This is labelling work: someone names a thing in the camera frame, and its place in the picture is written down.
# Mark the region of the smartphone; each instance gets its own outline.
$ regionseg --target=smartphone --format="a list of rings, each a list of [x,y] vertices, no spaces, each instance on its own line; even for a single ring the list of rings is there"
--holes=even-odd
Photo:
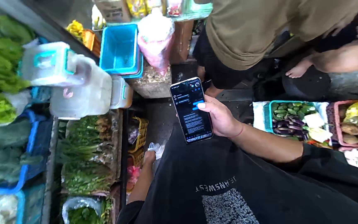
[[[198,103],[205,102],[201,80],[187,79],[171,85],[169,90],[186,143],[212,138],[211,116],[197,107]]]

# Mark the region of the bare foot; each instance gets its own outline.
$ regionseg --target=bare foot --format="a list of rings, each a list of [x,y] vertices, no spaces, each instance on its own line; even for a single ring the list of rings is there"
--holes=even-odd
[[[223,89],[216,88],[212,83],[211,86],[208,89],[206,89],[205,94],[210,97],[216,98],[222,91]]]
[[[199,66],[197,68],[197,76],[201,79],[201,82],[205,81],[205,67]]]
[[[300,78],[303,74],[309,69],[312,65],[312,62],[309,60],[309,57],[302,59],[300,63],[298,63],[295,67],[289,70],[285,75],[290,78]]]

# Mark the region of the fingernail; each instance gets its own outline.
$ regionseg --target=fingernail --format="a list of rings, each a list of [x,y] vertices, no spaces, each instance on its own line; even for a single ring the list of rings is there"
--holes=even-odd
[[[205,108],[205,103],[199,103],[197,104],[198,108],[204,109]]]

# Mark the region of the red string bracelet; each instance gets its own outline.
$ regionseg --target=red string bracelet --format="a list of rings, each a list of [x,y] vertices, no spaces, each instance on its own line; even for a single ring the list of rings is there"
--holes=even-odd
[[[244,130],[244,125],[242,124],[242,125],[241,125],[241,131],[240,131],[240,133],[238,133],[238,135],[236,135],[236,136],[229,137],[229,138],[235,138],[235,137],[241,135],[241,133],[243,132],[243,130]]]

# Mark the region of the olive green shirt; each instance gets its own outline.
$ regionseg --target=olive green shirt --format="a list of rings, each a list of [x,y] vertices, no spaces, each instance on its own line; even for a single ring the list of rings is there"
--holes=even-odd
[[[303,41],[343,28],[358,13],[358,0],[194,0],[213,3],[206,33],[218,59],[246,70],[258,63],[288,26]]]

